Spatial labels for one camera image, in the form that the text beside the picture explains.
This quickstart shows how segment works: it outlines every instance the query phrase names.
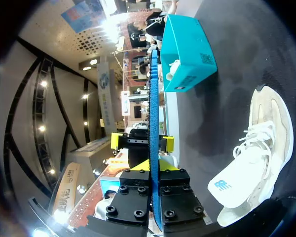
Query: shoe logo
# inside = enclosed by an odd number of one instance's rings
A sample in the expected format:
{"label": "shoe logo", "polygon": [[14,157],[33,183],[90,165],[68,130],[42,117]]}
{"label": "shoe logo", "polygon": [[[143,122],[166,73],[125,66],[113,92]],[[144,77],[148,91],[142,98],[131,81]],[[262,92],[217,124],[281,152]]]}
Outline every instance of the shoe logo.
{"label": "shoe logo", "polygon": [[219,188],[220,191],[224,191],[226,189],[231,188],[231,186],[228,183],[226,183],[224,180],[219,180],[218,182],[215,183],[215,186]]}

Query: black metal bracket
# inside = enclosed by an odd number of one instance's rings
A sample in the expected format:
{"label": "black metal bracket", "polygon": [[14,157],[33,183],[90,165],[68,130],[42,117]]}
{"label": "black metal bracket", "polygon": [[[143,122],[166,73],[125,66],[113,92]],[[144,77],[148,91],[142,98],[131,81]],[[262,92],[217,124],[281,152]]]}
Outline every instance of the black metal bracket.
{"label": "black metal bracket", "polygon": [[204,208],[189,185],[185,169],[160,172],[161,213],[164,236],[201,236],[206,226]]}

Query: table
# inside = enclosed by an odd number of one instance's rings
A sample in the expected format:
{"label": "table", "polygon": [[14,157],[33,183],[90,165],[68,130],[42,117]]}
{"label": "table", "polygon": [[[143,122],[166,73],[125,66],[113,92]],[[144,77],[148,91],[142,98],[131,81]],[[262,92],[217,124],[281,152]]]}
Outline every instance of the table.
{"label": "table", "polygon": [[232,150],[248,126],[250,100],[265,83],[290,111],[295,144],[272,198],[296,197],[296,41],[272,8],[261,0],[191,0],[177,13],[200,21],[212,46],[218,73],[186,93],[177,93],[180,167],[216,221],[222,209],[208,182],[232,160]]}

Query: white sneaker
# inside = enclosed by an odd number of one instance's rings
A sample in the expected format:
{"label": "white sneaker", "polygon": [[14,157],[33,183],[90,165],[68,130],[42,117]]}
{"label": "white sneaker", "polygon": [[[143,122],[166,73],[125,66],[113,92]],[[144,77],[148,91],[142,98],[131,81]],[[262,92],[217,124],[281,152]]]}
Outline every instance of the white sneaker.
{"label": "white sneaker", "polygon": [[235,160],[213,178],[208,190],[224,206],[217,222],[228,226],[271,197],[277,177],[290,160],[294,135],[283,99],[264,86],[251,99],[249,127],[235,147]]}

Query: qr code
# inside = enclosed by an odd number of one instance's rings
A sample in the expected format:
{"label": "qr code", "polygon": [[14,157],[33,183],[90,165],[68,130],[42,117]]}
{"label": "qr code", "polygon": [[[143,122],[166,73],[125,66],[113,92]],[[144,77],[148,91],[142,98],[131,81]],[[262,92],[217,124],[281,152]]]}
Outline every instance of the qr code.
{"label": "qr code", "polygon": [[202,62],[206,64],[214,64],[211,55],[201,53]]}

